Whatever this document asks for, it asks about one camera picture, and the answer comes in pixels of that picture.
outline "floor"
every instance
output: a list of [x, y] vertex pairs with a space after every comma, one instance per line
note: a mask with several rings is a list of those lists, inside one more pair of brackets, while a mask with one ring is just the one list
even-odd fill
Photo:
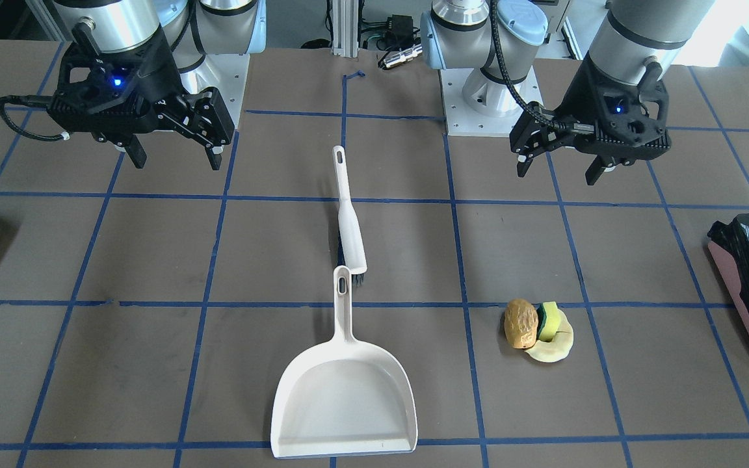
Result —
[[[0, 42], [0, 95], [50, 92], [61, 51]], [[376, 60], [254, 56], [219, 172], [172, 134], [136, 170], [0, 122], [0, 466], [749, 467], [749, 340], [704, 246], [749, 212], [749, 69], [672, 68], [674, 149], [586, 187], [572, 150], [518, 179], [505, 139], [447, 137], [436, 73]], [[555, 106], [577, 63], [535, 66]], [[332, 332], [341, 142], [356, 334], [404, 365], [419, 447], [284, 462], [276, 383]], [[508, 347], [514, 297], [560, 303], [567, 359]]]

